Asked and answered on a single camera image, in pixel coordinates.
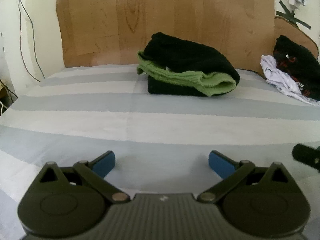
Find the green black striped sweater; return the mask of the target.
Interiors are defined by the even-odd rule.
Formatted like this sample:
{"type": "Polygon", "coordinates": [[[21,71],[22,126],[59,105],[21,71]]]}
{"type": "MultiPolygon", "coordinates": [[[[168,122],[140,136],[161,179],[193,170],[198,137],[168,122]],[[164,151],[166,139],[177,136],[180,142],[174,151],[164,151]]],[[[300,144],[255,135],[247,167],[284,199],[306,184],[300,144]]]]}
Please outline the green black striped sweater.
{"type": "Polygon", "coordinates": [[[206,96],[236,89],[240,75],[218,50],[158,32],[137,53],[139,75],[148,76],[150,94],[206,96]]]}

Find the dark clothes pile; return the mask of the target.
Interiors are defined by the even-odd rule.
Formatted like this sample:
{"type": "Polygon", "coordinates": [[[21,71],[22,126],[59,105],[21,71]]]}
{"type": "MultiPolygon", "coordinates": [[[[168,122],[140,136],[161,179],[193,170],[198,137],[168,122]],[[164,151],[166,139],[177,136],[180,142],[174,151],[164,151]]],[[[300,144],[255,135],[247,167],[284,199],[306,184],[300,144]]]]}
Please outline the dark clothes pile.
{"type": "Polygon", "coordinates": [[[276,39],[273,57],[277,68],[300,84],[304,96],[319,100],[319,62],[310,50],[281,35],[276,39]]]}

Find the white crumpled garment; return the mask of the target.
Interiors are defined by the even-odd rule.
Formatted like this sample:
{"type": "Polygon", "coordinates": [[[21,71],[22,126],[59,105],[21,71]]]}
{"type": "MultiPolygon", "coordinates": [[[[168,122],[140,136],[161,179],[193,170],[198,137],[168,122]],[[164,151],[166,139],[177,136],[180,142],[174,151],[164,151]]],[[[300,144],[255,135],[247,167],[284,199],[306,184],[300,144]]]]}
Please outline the white crumpled garment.
{"type": "Polygon", "coordinates": [[[263,55],[260,60],[266,82],[274,85],[279,92],[309,105],[319,107],[319,100],[302,94],[303,85],[294,81],[289,74],[277,68],[276,59],[271,55],[263,55]]]}

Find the wooden headboard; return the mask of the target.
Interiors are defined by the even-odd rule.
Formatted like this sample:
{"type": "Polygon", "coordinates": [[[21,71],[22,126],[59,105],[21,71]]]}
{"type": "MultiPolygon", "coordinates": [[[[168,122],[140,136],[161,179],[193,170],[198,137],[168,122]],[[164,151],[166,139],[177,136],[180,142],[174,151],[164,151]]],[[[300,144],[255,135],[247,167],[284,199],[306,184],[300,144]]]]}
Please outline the wooden headboard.
{"type": "MultiPolygon", "coordinates": [[[[319,0],[295,10],[298,28],[276,11],[280,0],[57,0],[67,67],[132,64],[162,32],[211,46],[235,68],[260,72],[260,57],[285,35],[318,55],[319,0]]],[[[282,0],[292,11],[288,0],[282,0]]]]}

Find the black tape on wall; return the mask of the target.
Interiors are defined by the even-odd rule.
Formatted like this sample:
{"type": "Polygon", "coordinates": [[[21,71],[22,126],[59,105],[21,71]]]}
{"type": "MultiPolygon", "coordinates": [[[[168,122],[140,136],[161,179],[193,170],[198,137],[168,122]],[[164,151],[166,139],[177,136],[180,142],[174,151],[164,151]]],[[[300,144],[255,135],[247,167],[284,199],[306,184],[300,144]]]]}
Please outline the black tape on wall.
{"type": "Polygon", "coordinates": [[[287,8],[287,6],[283,3],[282,0],[279,1],[280,6],[282,7],[282,9],[284,10],[284,12],[280,12],[280,11],[276,11],[276,15],[280,16],[282,18],[284,18],[285,20],[287,20],[289,23],[291,23],[292,25],[294,25],[295,27],[298,28],[297,23],[301,24],[302,26],[306,27],[307,29],[311,29],[311,26],[309,24],[307,24],[306,22],[303,22],[302,20],[298,19],[295,17],[295,11],[289,11],[289,9],[287,8]]]}

